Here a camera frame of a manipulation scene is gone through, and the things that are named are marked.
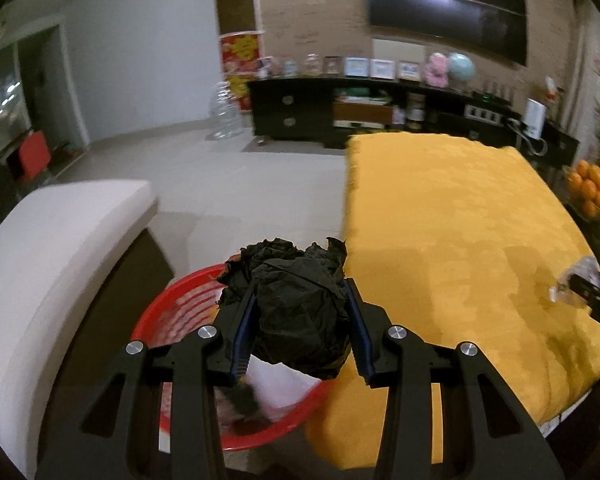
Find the flat screen tv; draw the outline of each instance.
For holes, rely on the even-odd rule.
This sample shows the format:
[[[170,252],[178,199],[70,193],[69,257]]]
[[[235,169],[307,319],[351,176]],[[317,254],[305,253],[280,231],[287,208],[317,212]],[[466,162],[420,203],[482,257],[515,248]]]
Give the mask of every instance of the flat screen tv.
[[[457,40],[526,66],[525,0],[367,0],[369,23]]]

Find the metal bolt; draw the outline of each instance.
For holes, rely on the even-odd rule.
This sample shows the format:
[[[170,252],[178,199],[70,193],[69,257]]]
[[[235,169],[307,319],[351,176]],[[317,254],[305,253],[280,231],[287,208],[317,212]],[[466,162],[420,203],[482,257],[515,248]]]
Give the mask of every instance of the metal bolt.
[[[136,355],[139,354],[143,348],[144,345],[142,344],[142,341],[132,341],[126,346],[125,350],[129,355]]]
[[[389,333],[389,337],[394,339],[404,339],[407,337],[407,329],[400,325],[393,325],[392,327],[389,327],[387,332]]]
[[[218,333],[218,329],[213,325],[205,325],[198,329],[198,335],[202,339],[211,339]]]
[[[464,355],[474,356],[478,353],[478,347],[473,343],[462,343],[460,345],[460,351]]]

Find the laundry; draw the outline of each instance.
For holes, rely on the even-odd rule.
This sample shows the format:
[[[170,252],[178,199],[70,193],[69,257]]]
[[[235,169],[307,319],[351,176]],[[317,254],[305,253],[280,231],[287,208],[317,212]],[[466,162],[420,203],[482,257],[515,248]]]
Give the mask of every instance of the laundry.
[[[226,262],[219,307],[242,301],[250,283],[260,310],[253,355],[326,380],[336,378],[350,352],[345,310],[344,242],[327,238],[298,250],[291,242],[247,246]]]

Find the yellow blanket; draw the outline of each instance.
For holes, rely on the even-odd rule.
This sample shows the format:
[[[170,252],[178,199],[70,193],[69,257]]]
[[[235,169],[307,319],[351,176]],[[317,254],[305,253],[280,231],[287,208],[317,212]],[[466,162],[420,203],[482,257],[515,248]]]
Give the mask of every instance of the yellow blanket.
[[[346,275],[362,298],[429,343],[474,341],[536,423],[600,378],[600,325],[588,309],[548,298],[590,249],[516,150],[443,135],[355,136],[346,223]],[[385,407],[386,389],[367,388],[350,356],[307,437],[340,468],[375,465]]]

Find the red chair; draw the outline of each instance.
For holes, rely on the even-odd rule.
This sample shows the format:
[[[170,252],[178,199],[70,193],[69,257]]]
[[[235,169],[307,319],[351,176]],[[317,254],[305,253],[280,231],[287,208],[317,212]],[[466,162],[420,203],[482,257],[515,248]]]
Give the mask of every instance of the red chair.
[[[22,177],[24,182],[36,178],[46,170],[51,162],[51,152],[46,145],[45,136],[42,132],[34,132],[28,136],[18,149],[20,164],[24,171]]]

